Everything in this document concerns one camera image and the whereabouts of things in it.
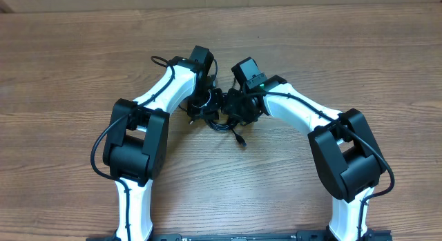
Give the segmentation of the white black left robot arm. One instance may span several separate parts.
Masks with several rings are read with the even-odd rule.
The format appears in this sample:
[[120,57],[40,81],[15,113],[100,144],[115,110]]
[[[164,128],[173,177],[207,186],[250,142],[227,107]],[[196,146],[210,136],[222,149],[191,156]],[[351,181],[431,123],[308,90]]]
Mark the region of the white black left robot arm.
[[188,58],[165,60],[163,77],[147,93],[113,106],[103,152],[119,198],[119,224],[110,240],[151,238],[152,187],[166,157],[170,116],[183,101],[192,120],[218,116],[222,96],[209,74],[214,62],[209,49],[195,46]]

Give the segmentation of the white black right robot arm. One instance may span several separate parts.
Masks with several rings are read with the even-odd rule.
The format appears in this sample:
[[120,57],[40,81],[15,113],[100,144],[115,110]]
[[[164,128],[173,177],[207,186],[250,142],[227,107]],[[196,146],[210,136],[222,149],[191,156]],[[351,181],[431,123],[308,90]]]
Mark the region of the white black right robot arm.
[[341,112],[316,103],[282,77],[267,77],[250,57],[231,71],[240,87],[229,90],[224,114],[243,125],[268,115],[307,137],[318,177],[332,196],[326,238],[373,240],[367,208],[389,167],[365,116],[355,108]]

